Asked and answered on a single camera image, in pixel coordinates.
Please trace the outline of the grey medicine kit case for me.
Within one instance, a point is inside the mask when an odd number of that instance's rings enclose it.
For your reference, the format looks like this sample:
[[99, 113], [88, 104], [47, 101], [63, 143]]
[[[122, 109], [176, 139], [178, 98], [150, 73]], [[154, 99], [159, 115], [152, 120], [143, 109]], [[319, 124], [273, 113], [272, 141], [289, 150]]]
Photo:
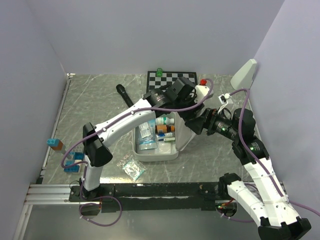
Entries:
[[133, 154], [141, 162], [174, 160], [195, 135], [177, 112], [171, 112], [133, 129]]

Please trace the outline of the white bottle green label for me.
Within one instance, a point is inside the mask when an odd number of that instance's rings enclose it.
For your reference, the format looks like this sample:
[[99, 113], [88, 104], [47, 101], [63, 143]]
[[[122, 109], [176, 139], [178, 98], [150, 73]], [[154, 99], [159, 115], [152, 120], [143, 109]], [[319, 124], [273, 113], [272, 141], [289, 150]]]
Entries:
[[155, 124], [158, 125], [174, 125], [175, 119], [169, 117], [158, 117], [155, 119]]

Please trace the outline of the white gauze packet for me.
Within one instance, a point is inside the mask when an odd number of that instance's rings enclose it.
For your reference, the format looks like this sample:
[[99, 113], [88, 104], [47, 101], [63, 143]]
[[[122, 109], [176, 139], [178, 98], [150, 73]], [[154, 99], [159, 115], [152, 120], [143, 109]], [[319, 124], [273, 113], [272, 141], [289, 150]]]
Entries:
[[172, 144], [170, 142], [159, 141], [157, 143], [157, 148], [155, 149], [155, 154], [170, 154]]

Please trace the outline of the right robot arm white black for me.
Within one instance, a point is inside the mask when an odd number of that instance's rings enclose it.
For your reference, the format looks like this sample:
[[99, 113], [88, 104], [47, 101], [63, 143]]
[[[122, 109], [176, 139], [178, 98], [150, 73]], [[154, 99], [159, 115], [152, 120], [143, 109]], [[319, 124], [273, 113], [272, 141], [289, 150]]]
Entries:
[[256, 121], [251, 110], [238, 108], [228, 119], [217, 109], [206, 108], [185, 126], [197, 135], [206, 130], [208, 136], [218, 133], [232, 141], [232, 150], [251, 176], [260, 198], [235, 173], [220, 177], [218, 193], [223, 199], [235, 199], [246, 210], [258, 227], [260, 239], [299, 240], [312, 228], [282, 189], [266, 147], [255, 136]]

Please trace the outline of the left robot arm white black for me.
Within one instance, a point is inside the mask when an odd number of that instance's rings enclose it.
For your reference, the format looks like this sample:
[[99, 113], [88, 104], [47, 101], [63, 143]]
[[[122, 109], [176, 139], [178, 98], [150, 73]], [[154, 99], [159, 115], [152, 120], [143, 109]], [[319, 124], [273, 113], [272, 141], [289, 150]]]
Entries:
[[109, 148], [120, 137], [141, 124], [171, 112], [178, 113], [184, 121], [191, 120], [203, 108], [203, 101], [210, 92], [209, 87], [195, 85], [182, 76], [171, 85], [150, 90], [127, 110], [105, 122], [85, 124], [83, 145], [86, 170], [81, 178], [81, 196], [87, 201], [98, 197], [103, 167], [113, 159]]

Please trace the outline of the blue printed plastic bag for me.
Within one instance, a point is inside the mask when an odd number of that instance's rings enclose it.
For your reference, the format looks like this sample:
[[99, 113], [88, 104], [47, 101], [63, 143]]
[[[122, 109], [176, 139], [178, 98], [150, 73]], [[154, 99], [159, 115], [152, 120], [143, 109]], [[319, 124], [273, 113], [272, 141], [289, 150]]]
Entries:
[[156, 142], [156, 120], [152, 119], [138, 126], [138, 149], [154, 150], [158, 147]]

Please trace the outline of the green medicine box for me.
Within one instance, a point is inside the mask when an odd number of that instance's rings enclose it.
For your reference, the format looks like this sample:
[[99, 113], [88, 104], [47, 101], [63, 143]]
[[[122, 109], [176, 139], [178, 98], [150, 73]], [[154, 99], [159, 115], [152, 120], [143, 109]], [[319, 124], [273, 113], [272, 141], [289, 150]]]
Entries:
[[163, 139], [159, 139], [158, 141], [159, 142], [174, 142], [176, 140], [175, 137], [166, 137], [166, 138], [163, 138]]

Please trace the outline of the brown medicine bottle orange cap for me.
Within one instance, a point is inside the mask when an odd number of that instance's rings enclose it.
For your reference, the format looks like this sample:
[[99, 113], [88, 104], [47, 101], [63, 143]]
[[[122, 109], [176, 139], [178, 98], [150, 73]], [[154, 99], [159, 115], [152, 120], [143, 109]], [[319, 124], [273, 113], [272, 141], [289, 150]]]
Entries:
[[174, 125], [156, 125], [155, 132], [157, 134], [166, 134], [166, 133], [175, 132], [175, 126]]

